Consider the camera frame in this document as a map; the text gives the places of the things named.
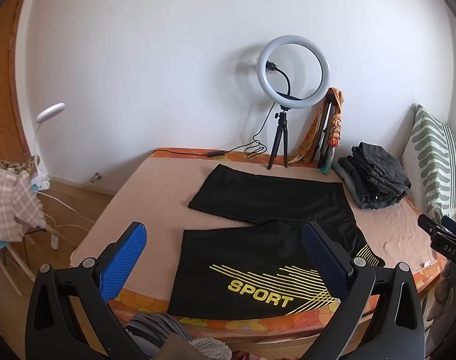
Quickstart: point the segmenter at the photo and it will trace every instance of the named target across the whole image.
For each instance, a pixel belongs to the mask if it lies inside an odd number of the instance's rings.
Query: baseboard
[[[99,193],[104,193],[106,195],[112,195],[115,196],[118,191],[113,191],[113,190],[107,190],[102,187],[97,187],[96,185],[90,185],[90,184],[81,184],[81,183],[76,183],[75,181],[70,181],[70,180],[65,180],[64,178],[59,178],[55,176],[48,176],[50,180],[53,181],[58,181],[59,183],[64,183],[67,185],[71,185],[72,187],[77,187],[77,188],[82,188],[84,190],[89,190],[93,192],[99,192]]]

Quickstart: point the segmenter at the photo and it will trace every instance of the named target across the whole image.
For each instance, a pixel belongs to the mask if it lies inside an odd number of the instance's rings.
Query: orange floral tablecloth
[[[239,151],[233,151],[224,157],[200,157],[209,150],[202,149],[182,149],[182,148],[163,148],[174,152],[184,152],[190,154],[173,154],[167,151],[155,151],[151,157],[164,158],[203,158],[213,160],[235,161],[235,162],[252,162],[256,164],[267,164],[269,155],[260,154],[252,159],[246,159],[245,154]],[[275,164],[282,165],[283,158],[277,156]],[[313,163],[294,163],[291,167],[315,167]],[[419,212],[410,202],[413,210]],[[431,266],[424,268],[414,274],[414,282],[418,293],[426,291],[427,287],[439,276],[443,269],[446,259],[438,255],[438,260]],[[376,307],[378,295],[369,298],[365,307],[364,316],[369,316]],[[150,298],[138,293],[122,289],[122,292],[114,300],[109,301],[110,307],[122,321],[128,322],[137,312],[167,312],[168,302]],[[189,332],[195,337],[214,337],[222,338],[225,342],[239,339],[256,339],[263,338],[282,339],[294,337],[308,337],[317,334],[323,330],[334,312],[338,308],[337,302],[315,310],[299,312],[297,314],[284,315],[272,318],[260,318],[240,321],[218,321],[196,318],[179,318],[184,323]]]

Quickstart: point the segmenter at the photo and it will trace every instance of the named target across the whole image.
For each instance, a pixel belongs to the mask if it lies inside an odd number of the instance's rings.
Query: leopard print fabric
[[[40,157],[37,157],[37,164],[40,163]],[[31,176],[35,171],[35,156],[32,156],[26,162],[12,162],[12,161],[0,161],[0,169],[7,170],[9,172],[19,175],[21,171],[26,170],[27,173]]]

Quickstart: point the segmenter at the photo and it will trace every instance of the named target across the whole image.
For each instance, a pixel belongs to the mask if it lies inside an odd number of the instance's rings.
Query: pillow
[[[456,135],[421,105],[402,156],[417,207],[441,224],[444,215],[456,221]]]

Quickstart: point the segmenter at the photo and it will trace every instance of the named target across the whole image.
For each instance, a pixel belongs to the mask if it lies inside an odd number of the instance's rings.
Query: white wall
[[[400,157],[412,104],[446,121],[452,102],[442,0],[33,0],[29,15],[19,32],[20,101],[32,119],[48,105],[67,105],[40,131],[49,173],[84,183],[99,171],[99,185],[111,190],[155,147],[247,143],[271,105],[255,59],[280,35],[311,39],[330,63],[332,85],[345,95],[337,155],[363,140]],[[274,60],[293,95],[317,87],[308,52],[286,46]],[[284,90],[281,77],[272,80]],[[317,110],[289,112],[290,150]],[[269,149],[276,125],[271,116],[260,135]]]

